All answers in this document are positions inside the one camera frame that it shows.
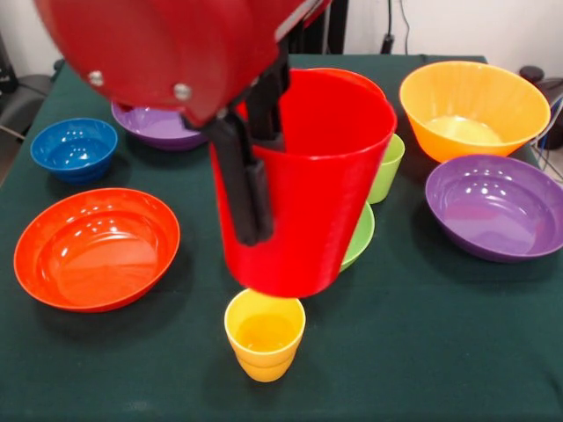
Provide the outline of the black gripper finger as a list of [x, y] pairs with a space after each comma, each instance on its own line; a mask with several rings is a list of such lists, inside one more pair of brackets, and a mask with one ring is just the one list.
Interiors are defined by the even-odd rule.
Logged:
[[268, 240], [274, 232], [274, 219], [266, 169], [252, 152], [246, 122], [238, 113], [227, 111], [204, 125], [197, 126], [187, 118], [183, 125], [211, 142], [236, 239], [246, 246]]

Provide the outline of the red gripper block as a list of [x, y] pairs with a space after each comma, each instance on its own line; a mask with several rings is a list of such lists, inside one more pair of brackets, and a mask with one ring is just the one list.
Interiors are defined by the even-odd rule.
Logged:
[[245, 100], [252, 140], [285, 149], [279, 102], [289, 88], [289, 38], [326, 1], [37, 1], [66, 62], [125, 106], [183, 113], [196, 127], [259, 76]]

